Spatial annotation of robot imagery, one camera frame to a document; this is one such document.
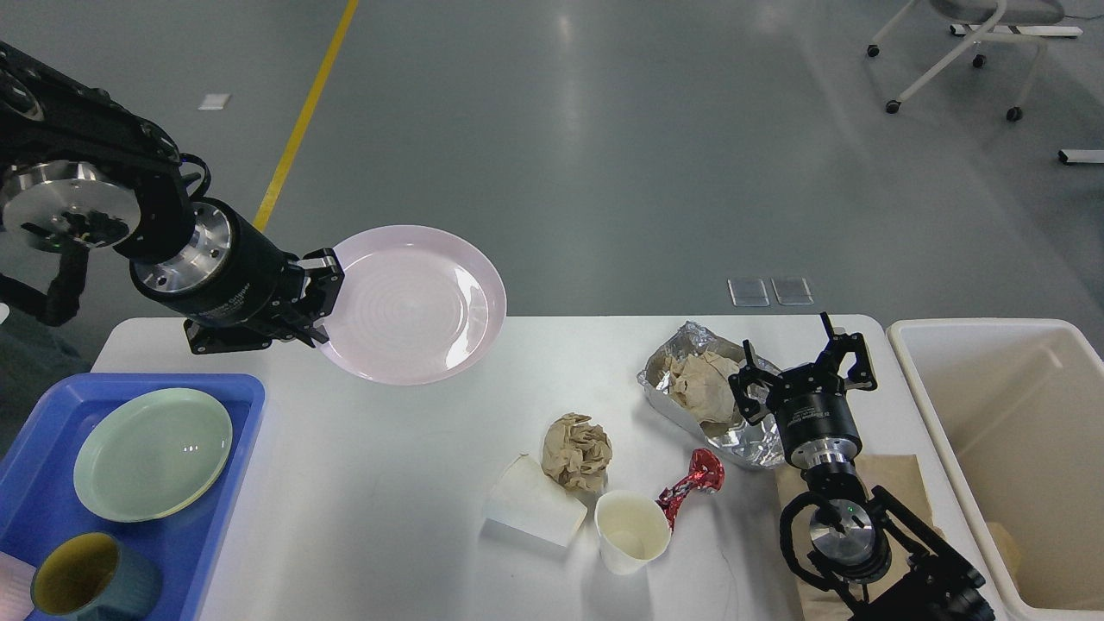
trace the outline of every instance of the white paper cup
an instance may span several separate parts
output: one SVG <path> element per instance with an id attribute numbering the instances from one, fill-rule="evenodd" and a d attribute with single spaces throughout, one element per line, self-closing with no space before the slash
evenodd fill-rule
<path id="1" fill-rule="evenodd" d="M 654 498 L 615 490 L 603 494 L 594 508 L 598 549 L 606 568 L 619 576 L 655 560 L 671 541 L 671 527 Z"/>
<path id="2" fill-rule="evenodd" d="M 544 474 L 529 455 L 521 455 L 491 488 L 484 515 L 566 547 L 586 517 L 586 505 Z"/>
<path id="3" fill-rule="evenodd" d="M 23 621 L 32 611 L 31 580 L 34 568 L 0 552 L 0 621 Z"/>

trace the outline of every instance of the yellow floor line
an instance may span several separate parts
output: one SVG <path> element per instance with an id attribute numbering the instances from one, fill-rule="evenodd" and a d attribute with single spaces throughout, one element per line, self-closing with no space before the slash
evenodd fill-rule
<path id="1" fill-rule="evenodd" d="M 299 110 L 299 118 L 296 119 L 295 128 L 291 129 L 291 136 L 288 137 L 287 145 L 284 147 L 284 155 L 280 156 L 279 164 L 276 165 L 276 171 L 273 172 L 273 180 L 268 182 L 268 189 L 265 190 L 265 198 L 261 201 L 261 208 L 257 209 L 256 217 L 253 218 L 253 225 L 258 231 L 265 230 L 265 227 L 268 224 L 268 218 L 272 217 L 273 209 L 276 207 L 276 199 L 279 198 L 279 192 L 284 189 L 284 181 L 287 180 L 287 173 L 291 170 L 295 154 L 299 151 L 302 136 L 307 133 L 307 126 L 310 125 L 310 117 L 315 114 L 315 106 L 318 105 L 318 98 L 322 96 L 322 88 L 326 87 L 326 78 L 330 76 L 333 60 L 337 59 L 338 51 L 341 50 L 341 42 L 344 41 L 346 31 L 349 30 L 349 22 L 352 21 L 352 14 L 357 12 L 357 2 L 358 0 L 349 0 L 346 4 L 346 10 L 341 15 L 341 21 L 338 23 L 338 29 L 333 32 L 333 39 L 330 40 L 330 46 L 326 50 L 326 57 L 322 59 L 322 64 L 318 67 L 315 83 L 311 84 L 310 92 L 307 93 L 307 101 L 302 103 L 302 109 Z"/>

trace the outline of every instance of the green plate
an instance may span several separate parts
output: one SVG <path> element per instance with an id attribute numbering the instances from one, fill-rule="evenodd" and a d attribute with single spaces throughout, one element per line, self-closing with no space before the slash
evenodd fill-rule
<path id="1" fill-rule="evenodd" d="M 88 434 L 73 486 L 92 513 L 113 522 L 172 515 L 203 495 L 230 456 L 226 408 L 191 388 L 131 399 Z"/>

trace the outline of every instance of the storage bin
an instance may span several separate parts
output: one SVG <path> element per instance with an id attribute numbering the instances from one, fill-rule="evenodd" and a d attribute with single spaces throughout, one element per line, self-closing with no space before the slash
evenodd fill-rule
<path id="1" fill-rule="evenodd" d="M 1054 319 L 921 319 L 889 339 L 1009 612 L 1104 620 L 1104 364 Z M 1021 554 L 1013 581 L 986 522 Z"/>

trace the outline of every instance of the mug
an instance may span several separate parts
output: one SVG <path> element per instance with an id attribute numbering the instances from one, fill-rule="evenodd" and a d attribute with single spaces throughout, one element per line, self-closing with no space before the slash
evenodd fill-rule
<path id="1" fill-rule="evenodd" d="M 42 612 L 71 621 L 136 621 L 161 594 L 161 572 L 107 533 L 85 533 L 50 552 L 31 581 Z"/>

